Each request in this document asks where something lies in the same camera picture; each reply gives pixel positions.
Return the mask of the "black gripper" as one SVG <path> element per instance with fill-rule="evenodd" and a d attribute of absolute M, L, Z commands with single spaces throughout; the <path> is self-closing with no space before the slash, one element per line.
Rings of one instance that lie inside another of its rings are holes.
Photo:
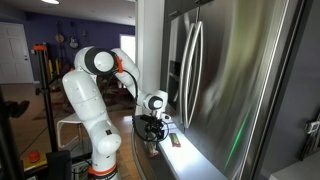
<path fill-rule="evenodd" d="M 161 119 L 157 119 L 153 116 L 142 115 L 141 120 L 145 121 L 144 132 L 146 134 L 146 143 L 150 143 L 152 136 L 156 137 L 156 144 L 161 142 L 161 138 L 164 136 L 165 130 L 163 129 L 165 122 Z"/>

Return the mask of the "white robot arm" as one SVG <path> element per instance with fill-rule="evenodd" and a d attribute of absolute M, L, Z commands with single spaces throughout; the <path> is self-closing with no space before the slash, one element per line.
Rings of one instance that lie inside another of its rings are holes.
<path fill-rule="evenodd" d="M 74 66 L 74 70 L 63 76 L 62 82 L 67 98 L 92 143 L 88 180 L 119 180 L 116 151 L 121 145 L 121 137 L 108 116 L 97 78 L 116 76 L 131 93 L 135 104 L 151 111 L 141 117 L 146 125 L 144 132 L 138 135 L 146 142 L 159 142 L 166 138 L 163 118 L 168 94 L 161 90 L 153 94 L 140 90 L 139 70 L 120 48 L 85 47 L 77 52 Z"/>

